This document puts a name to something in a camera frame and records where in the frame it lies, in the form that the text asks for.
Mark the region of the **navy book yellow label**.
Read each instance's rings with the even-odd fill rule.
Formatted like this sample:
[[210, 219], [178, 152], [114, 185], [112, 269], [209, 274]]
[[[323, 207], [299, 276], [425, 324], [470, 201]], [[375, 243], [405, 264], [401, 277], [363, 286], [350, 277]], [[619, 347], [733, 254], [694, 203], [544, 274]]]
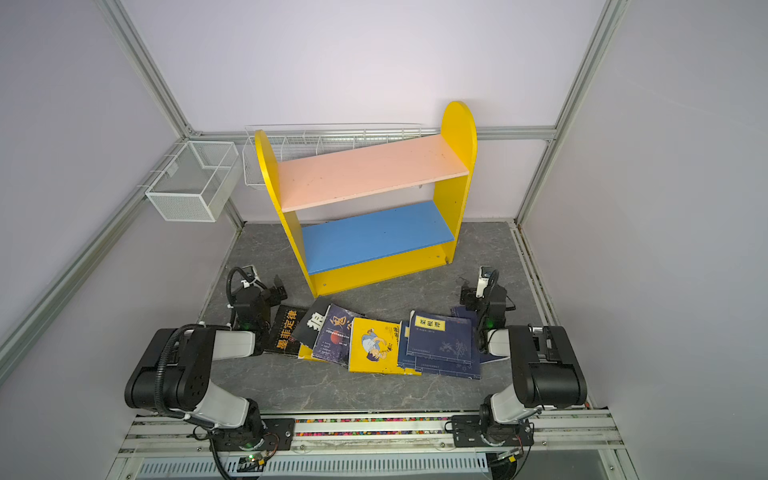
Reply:
[[409, 321], [405, 320], [400, 326], [397, 365], [399, 368], [404, 369], [407, 374], [417, 374], [417, 371], [415, 370], [416, 359], [413, 355], [410, 355], [407, 352], [408, 340]]
[[[459, 305], [459, 306], [452, 307], [451, 308], [451, 314], [453, 316], [455, 316], [455, 317], [461, 317], [461, 318], [469, 319], [471, 321], [473, 327], [476, 327], [477, 324], [478, 324], [477, 313], [474, 312], [474, 311], [468, 310], [464, 306]], [[497, 355], [492, 355], [490, 353], [480, 353], [479, 354], [479, 363], [481, 365], [489, 364], [489, 363], [495, 363], [495, 362], [504, 361], [504, 360], [508, 360], [508, 359], [509, 359], [508, 356], [497, 356]]]
[[469, 319], [414, 310], [409, 319], [407, 354], [469, 365], [472, 363], [472, 333]]
[[481, 367], [478, 354], [473, 354], [470, 364], [413, 356], [416, 359], [415, 370], [417, 373], [428, 373], [472, 380], [479, 380], [481, 378]]

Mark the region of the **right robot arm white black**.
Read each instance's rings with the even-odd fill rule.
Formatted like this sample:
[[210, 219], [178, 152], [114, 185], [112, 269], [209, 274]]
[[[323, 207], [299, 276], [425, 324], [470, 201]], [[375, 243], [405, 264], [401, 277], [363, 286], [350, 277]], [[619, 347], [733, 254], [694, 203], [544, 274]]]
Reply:
[[516, 309], [499, 272], [479, 268], [477, 285], [464, 285], [460, 304], [476, 314], [474, 338], [483, 354], [509, 361], [512, 382], [488, 396], [480, 407], [485, 430], [519, 427], [545, 406], [569, 408], [587, 401], [587, 384], [574, 349], [561, 326], [506, 324]]

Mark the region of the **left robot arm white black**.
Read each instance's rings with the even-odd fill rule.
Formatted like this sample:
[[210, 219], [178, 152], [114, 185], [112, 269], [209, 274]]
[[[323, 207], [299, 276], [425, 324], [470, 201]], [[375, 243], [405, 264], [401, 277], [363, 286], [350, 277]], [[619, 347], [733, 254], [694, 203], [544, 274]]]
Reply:
[[213, 363], [265, 352], [271, 310], [287, 299], [280, 277], [265, 284], [253, 266], [232, 268], [225, 295], [230, 319], [224, 325], [198, 322], [158, 330], [127, 381], [128, 407], [181, 419], [209, 431], [259, 437], [264, 427], [257, 403], [211, 380]]

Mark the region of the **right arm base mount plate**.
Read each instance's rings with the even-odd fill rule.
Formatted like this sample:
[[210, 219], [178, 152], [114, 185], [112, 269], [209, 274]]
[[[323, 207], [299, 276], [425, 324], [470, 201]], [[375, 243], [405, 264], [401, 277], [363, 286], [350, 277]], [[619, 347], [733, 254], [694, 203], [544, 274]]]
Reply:
[[519, 424], [484, 424], [479, 414], [454, 415], [447, 422], [455, 447], [529, 447], [534, 444], [534, 428]]

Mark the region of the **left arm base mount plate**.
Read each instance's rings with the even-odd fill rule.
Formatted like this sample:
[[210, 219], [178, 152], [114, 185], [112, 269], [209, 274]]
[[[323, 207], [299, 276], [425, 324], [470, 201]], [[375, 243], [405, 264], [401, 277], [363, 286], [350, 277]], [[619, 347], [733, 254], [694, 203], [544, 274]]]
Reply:
[[255, 433], [244, 425], [238, 429], [214, 430], [210, 438], [220, 452], [287, 451], [295, 436], [295, 426], [293, 417], [273, 417], [262, 419]]

